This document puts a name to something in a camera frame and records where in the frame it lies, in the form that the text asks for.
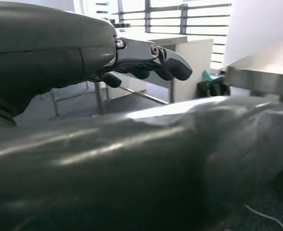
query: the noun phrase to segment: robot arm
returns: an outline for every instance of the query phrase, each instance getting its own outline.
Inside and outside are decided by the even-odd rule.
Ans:
[[[189,78],[180,55],[152,42],[117,38],[109,22],[29,4],[0,1],[0,117],[22,113],[37,94],[82,81],[117,78],[105,73],[132,72],[144,78]]]

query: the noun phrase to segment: white table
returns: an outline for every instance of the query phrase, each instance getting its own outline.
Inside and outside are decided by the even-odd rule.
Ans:
[[[139,92],[139,95],[141,96],[143,95],[145,96],[145,98],[160,104],[188,101],[194,97],[196,84],[202,81],[202,73],[204,70],[209,73],[211,70],[211,57],[214,44],[213,39],[187,41],[187,37],[184,35],[129,32],[120,32],[118,33],[118,37],[152,41],[158,46],[168,46],[166,48],[172,48],[174,51],[181,54],[192,67],[193,72],[186,81],[180,81],[178,79],[175,79],[174,81],[165,81],[157,75],[155,72],[151,72],[148,78],[144,80],[136,79],[131,74],[116,73],[122,79],[123,83],[119,89],[109,88],[110,99],[116,99],[131,93]],[[164,102],[140,93],[141,91],[146,90],[147,82],[169,88],[169,102]]]

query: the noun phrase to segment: metal bar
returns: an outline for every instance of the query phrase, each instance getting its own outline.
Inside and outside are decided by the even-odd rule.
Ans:
[[[120,21],[129,21],[129,20],[144,20],[144,18],[129,18],[129,19],[121,19]]]
[[[169,82],[169,103],[175,102],[175,80]]]
[[[205,9],[205,8],[216,8],[216,7],[227,7],[231,6],[232,4],[226,3],[226,4],[218,4],[218,5],[209,5],[209,6],[190,6],[188,7],[188,10],[196,10],[196,9]]]
[[[184,16],[184,19],[187,18],[216,18],[216,17],[229,17],[230,15],[208,15],[208,16]],[[143,19],[179,19],[181,17],[160,17],[160,18],[129,18],[129,19],[122,19],[122,20],[143,20]]]
[[[120,14],[120,15],[123,15],[123,14],[129,14],[129,13],[145,13],[145,11],[129,11],[129,12],[118,12],[118,13],[114,13],[114,14]]]
[[[160,11],[178,11],[181,10],[181,6],[166,6],[166,7],[151,7],[150,12],[160,12]]]
[[[179,19],[181,17],[160,17],[160,18],[149,18],[149,19]]]
[[[116,14],[118,14],[119,21],[123,20],[123,15],[120,14],[123,12],[123,5],[122,4],[122,0],[117,0],[117,11],[118,13]]]
[[[186,26],[187,24],[187,4],[181,5],[181,11],[181,29],[180,34],[186,34]]]
[[[216,17],[230,17],[230,14],[187,16],[187,18],[216,18]]]
[[[151,34],[170,34],[170,35],[178,35],[178,33],[169,33],[169,32],[163,32],[163,33],[160,33],[160,32],[150,32]]]
[[[228,27],[228,25],[186,25],[185,27]]]
[[[56,116],[59,116],[60,112],[59,111],[57,101],[55,98],[54,93],[51,90],[50,97],[52,98],[53,106],[54,107]]]
[[[187,35],[199,35],[199,36],[224,36],[224,37],[227,37],[227,35],[213,35],[213,34],[188,34],[187,33]]]
[[[145,4],[145,20],[146,20],[146,23],[145,23],[145,27],[146,27],[146,32],[147,33],[150,33],[150,32],[150,0],[145,0],[144,2]]]
[[[119,87],[119,88],[123,89],[123,90],[126,90],[126,91],[128,91],[128,92],[131,92],[131,93],[133,93],[133,94],[136,94],[136,95],[138,95],[138,96],[141,96],[141,97],[143,97],[143,98],[146,98],[146,99],[148,99],[148,100],[151,100],[151,101],[153,101],[153,102],[156,102],[156,103],[162,104],[162,105],[168,105],[169,104],[168,102],[160,100],[160,99],[157,99],[157,98],[155,98],[155,97],[153,97],[153,96],[150,96],[150,95],[147,95],[147,94],[144,94],[144,93],[141,93],[141,92],[138,92],[138,91],[135,91],[135,90],[132,90],[132,89],[129,89],[129,88],[123,88],[123,87]]]
[[[74,94],[74,95],[70,95],[70,96],[67,96],[67,97],[56,99],[56,101],[56,102],[61,102],[61,101],[65,101],[65,100],[69,100],[69,99],[73,99],[73,98],[78,97],[78,96],[82,96],[82,95],[86,95],[86,94],[93,93],[95,91],[95,90],[89,90],[89,91],[86,91],[86,92],[82,92],[82,93],[78,93],[78,94]]]
[[[109,4],[108,3],[95,3],[95,5],[97,6],[108,6]]]
[[[100,83],[94,83],[94,86],[95,88],[96,103],[99,113],[100,115],[104,115],[105,113],[105,110],[104,108],[103,99],[102,97],[102,88],[100,86]]]
[[[180,25],[148,25],[147,27],[180,27]]]

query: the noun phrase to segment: dark gray carpet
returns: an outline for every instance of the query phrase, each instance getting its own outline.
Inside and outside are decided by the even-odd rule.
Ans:
[[[89,90],[94,88],[92,83],[89,83]],[[85,83],[77,84],[63,89],[53,89],[56,98],[62,98],[72,94],[86,91]],[[103,97],[107,100],[106,90],[103,90]],[[168,90],[148,83],[144,93],[168,101]],[[42,95],[43,100],[39,96],[33,99],[30,105],[22,114],[15,118],[18,126],[28,126],[39,124],[44,121],[56,119],[81,118],[97,115],[97,106],[95,93],[79,96],[73,99],[59,102],[60,111],[59,117],[56,117],[50,93]],[[159,107],[160,104],[150,101],[145,98],[131,94],[105,103],[106,113],[120,113],[138,111],[152,107]]]

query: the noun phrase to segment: glossy black surface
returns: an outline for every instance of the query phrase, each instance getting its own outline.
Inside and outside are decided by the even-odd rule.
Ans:
[[[202,230],[283,169],[283,104],[215,97],[0,129],[0,231]]]

